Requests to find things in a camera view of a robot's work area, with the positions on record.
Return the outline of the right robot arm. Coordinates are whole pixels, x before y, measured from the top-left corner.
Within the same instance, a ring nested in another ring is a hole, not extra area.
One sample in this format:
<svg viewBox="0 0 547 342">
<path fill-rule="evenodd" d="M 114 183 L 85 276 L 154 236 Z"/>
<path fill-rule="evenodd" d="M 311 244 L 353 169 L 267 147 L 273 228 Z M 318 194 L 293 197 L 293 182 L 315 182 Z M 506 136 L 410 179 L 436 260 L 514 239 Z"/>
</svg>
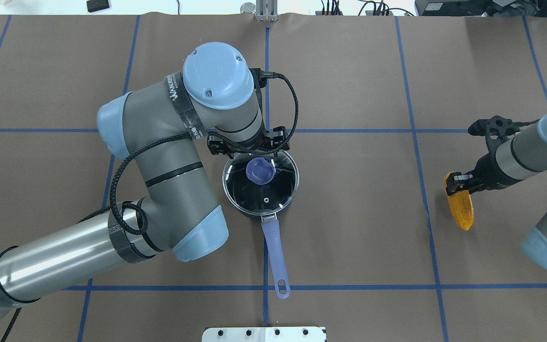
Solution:
<svg viewBox="0 0 547 342">
<path fill-rule="evenodd" d="M 458 227 L 470 229 L 474 223 L 471 196 L 477 192 L 502 190 L 517 184 L 533 185 L 547 174 L 547 114 L 529 122 L 501 115 L 478 119 L 468 128 L 483 137 L 487 152 L 466 172 L 450 172 L 443 188 L 450 212 Z M 524 193 L 535 200 L 547 199 L 547 181 Z M 547 210 L 520 245 L 523 254 L 547 271 Z"/>
</svg>

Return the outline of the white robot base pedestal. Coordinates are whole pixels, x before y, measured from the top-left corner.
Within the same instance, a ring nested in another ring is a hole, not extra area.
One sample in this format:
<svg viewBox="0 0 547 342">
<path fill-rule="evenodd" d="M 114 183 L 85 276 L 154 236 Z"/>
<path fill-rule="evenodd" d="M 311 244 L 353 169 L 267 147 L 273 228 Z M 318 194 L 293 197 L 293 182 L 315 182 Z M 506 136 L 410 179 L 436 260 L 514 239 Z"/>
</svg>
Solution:
<svg viewBox="0 0 547 342">
<path fill-rule="evenodd" d="M 325 327 L 211 327 L 202 342 L 327 342 Z"/>
</svg>

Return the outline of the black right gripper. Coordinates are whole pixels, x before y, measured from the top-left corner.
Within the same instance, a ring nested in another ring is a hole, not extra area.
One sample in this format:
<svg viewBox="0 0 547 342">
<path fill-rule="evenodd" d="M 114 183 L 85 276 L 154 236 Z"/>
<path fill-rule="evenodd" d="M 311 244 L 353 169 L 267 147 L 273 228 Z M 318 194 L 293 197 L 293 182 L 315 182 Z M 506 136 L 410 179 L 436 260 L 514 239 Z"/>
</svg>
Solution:
<svg viewBox="0 0 547 342">
<path fill-rule="evenodd" d="M 447 196 L 460 192 L 481 192 L 484 190 L 505 189 L 511 186 L 511 177 L 508 177 L 490 154 L 485 154 L 475 165 L 474 169 L 465 174 L 449 173 L 445 177 Z"/>
</svg>

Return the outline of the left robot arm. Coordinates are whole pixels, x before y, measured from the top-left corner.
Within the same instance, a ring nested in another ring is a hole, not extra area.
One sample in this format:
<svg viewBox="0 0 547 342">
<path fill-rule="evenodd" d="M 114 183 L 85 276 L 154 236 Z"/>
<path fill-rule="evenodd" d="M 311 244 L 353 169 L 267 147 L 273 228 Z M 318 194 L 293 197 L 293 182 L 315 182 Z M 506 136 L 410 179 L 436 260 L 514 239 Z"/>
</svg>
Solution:
<svg viewBox="0 0 547 342">
<path fill-rule="evenodd" d="M 78 222 L 0 250 L 0 320 L 68 286 L 143 264 L 164 252 L 191 262 L 230 236 L 198 143 L 210 154 L 261 156 L 289 149 L 297 126 L 266 128 L 263 89 L 297 91 L 287 75 L 252 67 L 238 48 L 205 42 L 181 68 L 104 104 L 97 129 L 115 158 L 108 203 Z"/>
</svg>

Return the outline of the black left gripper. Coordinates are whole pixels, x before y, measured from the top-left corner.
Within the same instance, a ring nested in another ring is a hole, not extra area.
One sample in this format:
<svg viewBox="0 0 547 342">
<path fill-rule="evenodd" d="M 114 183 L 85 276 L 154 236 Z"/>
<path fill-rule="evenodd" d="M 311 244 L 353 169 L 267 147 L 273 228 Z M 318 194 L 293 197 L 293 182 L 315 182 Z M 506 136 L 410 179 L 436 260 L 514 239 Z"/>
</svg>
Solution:
<svg viewBox="0 0 547 342">
<path fill-rule="evenodd" d="M 285 126 L 278 126 L 271 131 L 261 129 L 247 141 L 234 142 L 219 131 L 209 130 L 207 147 L 211 154 L 223 154 L 228 158 L 234 158 L 237 153 L 257 156 L 277 154 L 289 150 L 289 131 Z"/>
</svg>

